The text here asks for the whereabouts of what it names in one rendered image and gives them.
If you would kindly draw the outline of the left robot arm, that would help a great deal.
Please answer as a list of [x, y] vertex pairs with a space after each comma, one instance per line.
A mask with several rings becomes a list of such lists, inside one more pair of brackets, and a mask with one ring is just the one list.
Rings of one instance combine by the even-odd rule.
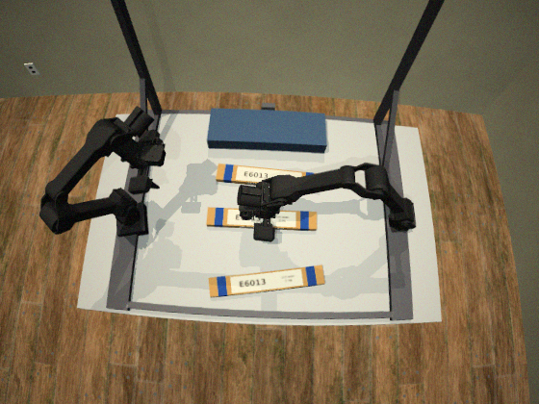
[[[381, 199], [395, 211], [393, 213], [390, 210], [388, 215], [392, 231], [403, 232], [416, 228], [414, 203], [408, 198], [401, 199], [389, 183], [386, 168], [379, 166], [369, 163], [343, 165], [339, 169], [302, 177], [276, 175], [262, 180], [260, 188], [240, 185], [237, 197], [240, 216], [242, 220], [251, 220], [253, 216], [260, 217], [260, 206], [273, 213], [282, 206], [292, 205], [302, 195], [333, 189], [351, 189], [362, 198]], [[365, 171], [366, 188], [355, 182], [353, 171], [358, 170]]]

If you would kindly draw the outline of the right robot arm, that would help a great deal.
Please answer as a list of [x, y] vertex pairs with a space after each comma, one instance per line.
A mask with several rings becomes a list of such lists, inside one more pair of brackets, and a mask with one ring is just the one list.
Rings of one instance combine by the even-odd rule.
[[[136, 149], [132, 137], [140, 138], [153, 121], [149, 114], [137, 106], [124, 122], [113, 117], [99, 119], [93, 125], [83, 147], [57, 177], [46, 185], [45, 194], [41, 198], [39, 217], [55, 235], [69, 231], [76, 222], [110, 214], [121, 221], [118, 220], [121, 229], [140, 226], [137, 201], [122, 188], [113, 189], [107, 198], [76, 204], [68, 204], [67, 200], [68, 194], [100, 158], [109, 157], [112, 152], [122, 159], [130, 157]], [[158, 145], [154, 146], [153, 142]], [[157, 137], [148, 145], [140, 143], [141, 153], [137, 157], [139, 165], [142, 168], [149, 165], [163, 166], [165, 146]]]

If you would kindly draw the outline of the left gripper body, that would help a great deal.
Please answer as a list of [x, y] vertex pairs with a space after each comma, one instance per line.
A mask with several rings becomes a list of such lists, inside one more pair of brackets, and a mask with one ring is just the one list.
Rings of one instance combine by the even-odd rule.
[[260, 211], [260, 218], [263, 219], [263, 222], [259, 226], [254, 227], [253, 238], [255, 240], [272, 242], [275, 236], [275, 228], [272, 227], [270, 219], [276, 218], [276, 215], [280, 214], [280, 209], [272, 213], [260, 206]]

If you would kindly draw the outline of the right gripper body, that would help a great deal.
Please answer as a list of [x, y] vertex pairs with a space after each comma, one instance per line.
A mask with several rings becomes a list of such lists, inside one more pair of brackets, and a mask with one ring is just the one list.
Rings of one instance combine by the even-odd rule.
[[137, 161], [137, 157], [138, 157], [138, 154], [141, 153], [140, 143], [148, 145], [149, 142], [152, 142], [153, 137], [160, 138], [160, 134], [156, 130], [150, 130], [150, 131], [144, 132], [139, 138], [139, 141], [141, 142], [136, 141], [136, 149], [133, 152], [133, 154], [126, 159], [122, 159], [122, 158], [120, 159], [122, 162], [129, 163], [131, 168], [138, 169], [138, 175], [137, 177], [131, 177], [129, 189], [128, 189], [128, 191], [132, 193], [133, 195], [147, 193], [150, 191], [151, 180], [148, 176], [143, 176], [143, 175], [146, 175], [146, 169], [143, 169], [139, 165]]

